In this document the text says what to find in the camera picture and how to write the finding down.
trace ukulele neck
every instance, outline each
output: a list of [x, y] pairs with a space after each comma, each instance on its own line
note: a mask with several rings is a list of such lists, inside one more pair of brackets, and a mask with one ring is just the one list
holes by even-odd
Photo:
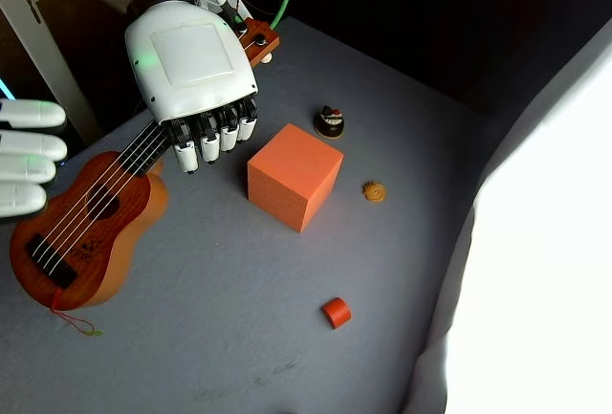
[[170, 145], [165, 128], [152, 120], [136, 139], [121, 151], [121, 167], [132, 175], [142, 177]]

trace gray table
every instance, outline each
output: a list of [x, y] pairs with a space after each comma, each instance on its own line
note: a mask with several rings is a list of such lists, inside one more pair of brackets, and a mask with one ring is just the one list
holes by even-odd
[[[292, 19], [256, 70], [253, 138], [193, 176], [165, 157], [164, 218], [141, 239], [124, 288], [76, 311], [84, 338], [20, 289], [0, 228], [0, 412], [386, 413], [397, 411], [454, 237], [480, 120], [465, 107]], [[346, 117], [336, 188], [306, 230], [246, 198], [246, 161], [317, 108]], [[137, 116], [73, 158], [52, 194], [93, 155], [122, 149]], [[366, 202], [377, 180], [387, 200]], [[339, 295], [353, 319], [318, 308]]]

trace blue light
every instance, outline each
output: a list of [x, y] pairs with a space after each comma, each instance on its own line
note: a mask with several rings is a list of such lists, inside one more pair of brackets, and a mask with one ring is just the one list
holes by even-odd
[[6, 98], [9, 100], [15, 100], [15, 97], [12, 95], [12, 92], [9, 90], [7, 85], [4, 83], [2, 78], [0, 78], [0, 91], [2, 91]]

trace orange cube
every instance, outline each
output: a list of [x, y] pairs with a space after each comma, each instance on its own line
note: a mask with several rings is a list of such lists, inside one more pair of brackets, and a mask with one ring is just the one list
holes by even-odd
[[302, 232], [332, 192], [343, 154], [287, 124], [249, 161], [249, 200]]

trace ukulele body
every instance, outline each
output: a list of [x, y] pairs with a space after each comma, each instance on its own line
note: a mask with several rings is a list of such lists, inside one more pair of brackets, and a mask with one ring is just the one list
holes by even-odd
[[58, 285], [41, 269], [43, 263], [34, 261], [28, 249], [34, 237], [44, 237], [76, 272], [55, 305], [67, 311], [113, 296], [127, 276], [138, 239], [164, 214], [167, 192], [159, 177], [161, 161], [138, 177], [124, 173], [119, 154], [106, 152], [91, 159], [45, 211], [16, 226], [12, 269], [24, 290], [42, 305], [51, 306]]

